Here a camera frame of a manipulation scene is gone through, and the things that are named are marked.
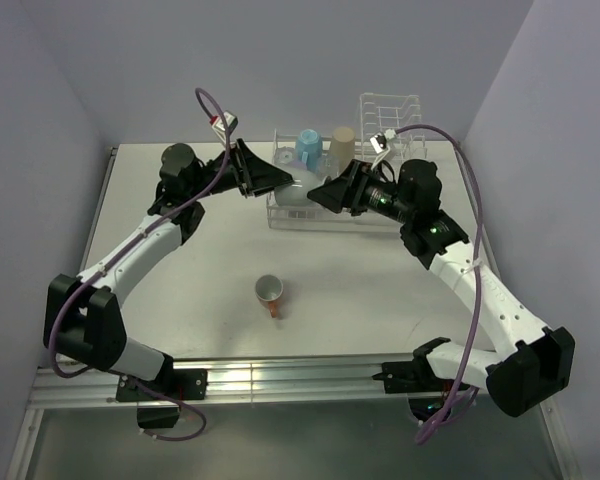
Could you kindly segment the clear glass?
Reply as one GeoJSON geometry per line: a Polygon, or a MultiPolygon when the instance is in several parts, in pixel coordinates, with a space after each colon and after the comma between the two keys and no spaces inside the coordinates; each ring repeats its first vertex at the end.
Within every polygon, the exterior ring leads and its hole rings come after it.
{"type": "Polygon", "coordinates": [[[296,152],[293,148],[283,147],[275,151],[273,162],[279,167],[295,167],[296,152]]]}
{"type": "Polygon", "coordinates": [[[325,153],[319,162],[319,175],[323,178],[334,179],[341,173],[340,161],[337,156],[325,153]]]}

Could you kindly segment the pale blue teacup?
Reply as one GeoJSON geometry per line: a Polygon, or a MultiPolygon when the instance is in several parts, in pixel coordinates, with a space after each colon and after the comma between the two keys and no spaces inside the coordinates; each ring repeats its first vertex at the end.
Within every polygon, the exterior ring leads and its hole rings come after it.
{"type": "Polygon", "coordinates": [[[293,183],[274,190],[274,199],[281,207],[305,207],[312,201],[307,197],[310,190],[321,184],[319,177],[308,170],[297,168],[285,168],[293,178],[293,183]]]}

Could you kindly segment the beige tall tumbler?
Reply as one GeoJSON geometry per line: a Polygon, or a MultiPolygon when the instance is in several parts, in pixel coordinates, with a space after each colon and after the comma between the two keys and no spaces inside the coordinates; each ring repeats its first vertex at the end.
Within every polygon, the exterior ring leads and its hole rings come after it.
{"type": "Polygon", "coordinates": [[[342,168],[345,168],[354,158],[355,140],[355,132],[350,127],[340,126],[332,132],[329,153],[342,168]]]}

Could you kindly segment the light blue faceted mug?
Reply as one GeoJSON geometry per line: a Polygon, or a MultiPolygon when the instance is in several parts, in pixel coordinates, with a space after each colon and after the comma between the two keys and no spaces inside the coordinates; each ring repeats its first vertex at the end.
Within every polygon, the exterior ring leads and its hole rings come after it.
{"type": "Polygon", "coordinates": [[[307,170],[316,173],[323,153],[321,135],[313,129],[302,130],[296,139],[295,152],[306,163],[307,170]]]}

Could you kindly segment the orange espresso cup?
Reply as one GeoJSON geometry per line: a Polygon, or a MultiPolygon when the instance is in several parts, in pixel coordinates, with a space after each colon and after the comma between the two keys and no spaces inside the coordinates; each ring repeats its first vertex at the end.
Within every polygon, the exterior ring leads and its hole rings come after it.
{"type": "Polygon", "coordinates": [[[275,275],[261,276],[255,283],[255,295],[267,309],[269,315],[276,320],[282,319],[281,305],[284,296],[284,283],[275,275]]]}

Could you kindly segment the purple tumbler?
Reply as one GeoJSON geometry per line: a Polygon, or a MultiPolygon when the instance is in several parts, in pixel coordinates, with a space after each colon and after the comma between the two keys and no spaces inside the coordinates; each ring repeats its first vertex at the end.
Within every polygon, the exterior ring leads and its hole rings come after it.
{"type": "Polygon", "coordinates": [[[291,161],[289,163],[289,165],[292,168],[296,168],[296,169],[300,169],[300,170],[306,170],[307,169],[306,163],[300,157],[296,157],[293,161],[291,161]]]}

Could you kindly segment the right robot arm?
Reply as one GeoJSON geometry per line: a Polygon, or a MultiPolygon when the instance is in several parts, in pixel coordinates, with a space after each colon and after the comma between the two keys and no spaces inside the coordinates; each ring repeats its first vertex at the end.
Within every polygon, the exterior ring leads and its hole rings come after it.
{"type": "Polygon", "coordinates": [[[405,161],[388,182],[368,162],[353,160],[339,177],[308,192],[333,213],[378,213],[400,225],[407,251],[471,311],[493,344],[490,351],[438,337],[418,347],[405,366],[384,365],[386,392],[432,391],[445,380],[488,392],[506,415],[518,417],[568,386],[575,339],[528,310],[492,270],[475,245],[440,207],[442,183],[434,163],[405,161]]]}

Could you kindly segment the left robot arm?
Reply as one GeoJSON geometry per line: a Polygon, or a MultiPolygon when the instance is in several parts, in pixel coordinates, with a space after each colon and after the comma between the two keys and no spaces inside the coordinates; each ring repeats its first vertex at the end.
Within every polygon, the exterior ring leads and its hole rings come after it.
{"type": "Polygon", "coordinates": [[[176,387],[173,358],[128,336],[121,307],[140,281],[166,256],[184,245],[205,214],[200,201],[229,190],[259,197],[291,185],[293,177],[256,156],[241,139],[217,158],[200,160],[192,147],[177,143],[161,155],[155,199],[134,232],[104,259],[71,277],[55,277],[47,293],[43,344],[57,376],[71,378],[57,357],[86,370],[114,372],[125,383],[139,382],[152,399],[176,387]]]}

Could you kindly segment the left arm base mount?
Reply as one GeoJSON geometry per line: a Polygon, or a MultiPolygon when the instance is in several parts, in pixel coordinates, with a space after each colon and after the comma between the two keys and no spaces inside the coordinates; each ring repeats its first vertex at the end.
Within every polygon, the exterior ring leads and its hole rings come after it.
{"type": "Polygon", "coordinates": [[[181,403],[204,400],[207,385],[208,371],[202,368],[176,369],[171,379],[161,384],[121,376],[115,401],[135,404],[138,427],[158,435],[185,421],[198,421],[201,429],[206,418],[183,408],[181,403]]]}

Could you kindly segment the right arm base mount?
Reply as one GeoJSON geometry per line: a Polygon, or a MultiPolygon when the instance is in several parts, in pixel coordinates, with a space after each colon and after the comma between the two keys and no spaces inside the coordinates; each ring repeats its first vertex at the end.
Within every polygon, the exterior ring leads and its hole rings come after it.
{"type": "Polygon", "coordinates": [[[386,394],[432,394],[433,399],[428,402],[424,399],[409,401],[411,412],[419,422],[428,421],[443,409],[454,382],[454,379],[436,377],[423,352],[414,354],[409,361],[382,363],[381,371],[372,379],[383,383],[386,394]]]}

